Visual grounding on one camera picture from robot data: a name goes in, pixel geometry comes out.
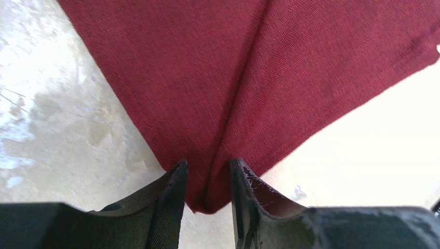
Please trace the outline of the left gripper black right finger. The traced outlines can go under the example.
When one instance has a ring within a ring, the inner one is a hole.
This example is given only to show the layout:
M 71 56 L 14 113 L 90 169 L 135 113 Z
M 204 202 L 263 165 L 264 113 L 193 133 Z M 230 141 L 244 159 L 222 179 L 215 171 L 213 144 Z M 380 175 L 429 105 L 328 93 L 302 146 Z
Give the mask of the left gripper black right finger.
M 439 219 L 411 206 L 305 207 L 229 163 L 236 248 L 439 248 Z

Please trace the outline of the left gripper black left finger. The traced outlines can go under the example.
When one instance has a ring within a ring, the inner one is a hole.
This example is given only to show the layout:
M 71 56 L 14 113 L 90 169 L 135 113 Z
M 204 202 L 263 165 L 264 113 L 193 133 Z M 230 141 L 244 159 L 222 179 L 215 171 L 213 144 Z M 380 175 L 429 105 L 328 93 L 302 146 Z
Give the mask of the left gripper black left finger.
M 187 163 L 100 211 L 65 203 L 1 205 L 1 248 L 178 248 Z

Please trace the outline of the dark red cloth napkin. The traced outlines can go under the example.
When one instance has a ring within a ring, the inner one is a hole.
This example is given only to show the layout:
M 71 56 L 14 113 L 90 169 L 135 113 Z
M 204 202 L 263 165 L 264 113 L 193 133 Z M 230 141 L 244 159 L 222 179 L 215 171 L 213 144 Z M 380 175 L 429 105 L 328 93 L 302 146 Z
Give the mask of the dark red cloth napkin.
M 60 1 L 186 203 L 230 202 L 227 162 L 262 175 L 439 58 L 439 1 Z

